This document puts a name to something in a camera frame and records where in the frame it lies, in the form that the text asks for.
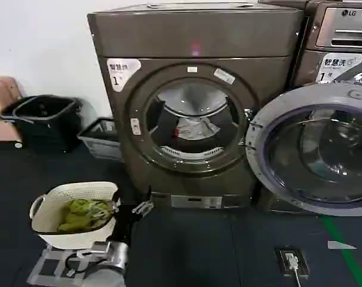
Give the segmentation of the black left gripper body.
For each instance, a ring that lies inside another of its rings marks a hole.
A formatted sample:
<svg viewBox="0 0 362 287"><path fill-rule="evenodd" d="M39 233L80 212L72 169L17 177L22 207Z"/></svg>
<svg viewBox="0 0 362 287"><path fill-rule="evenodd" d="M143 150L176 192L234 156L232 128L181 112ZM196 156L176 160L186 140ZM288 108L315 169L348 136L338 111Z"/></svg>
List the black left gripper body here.
<svg viewBox="0 0 362 287"><path fill-rule="evenodd" d="M111 234L114 242L130 243L133 226L142 219L142 215L137 212L137 206L120 205L118 211L114 213L115 226Z"/></svg>

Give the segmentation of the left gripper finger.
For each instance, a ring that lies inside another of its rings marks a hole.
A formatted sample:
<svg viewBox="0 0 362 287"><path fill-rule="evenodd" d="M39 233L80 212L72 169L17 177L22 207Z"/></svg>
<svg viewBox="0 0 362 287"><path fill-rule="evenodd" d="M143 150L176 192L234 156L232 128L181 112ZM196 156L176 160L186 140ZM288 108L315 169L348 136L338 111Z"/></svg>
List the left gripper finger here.
<svg viewBox="0 0 362 287"><path fill-rule="evenodd" d="M114 192L111 200L112 210L118 210L121 205L121 192L119 187L117 187L116 191Z"/></svg>
<svg viewBox="0 0 362 287"><path fill-rule="evenodd" d="M148 192L144 196L144 201L142 201L138 206L132 209L132 213L136 215L147 215L153 208L154 203L151 200L152 196L152 187L149 186Z"/></svg>

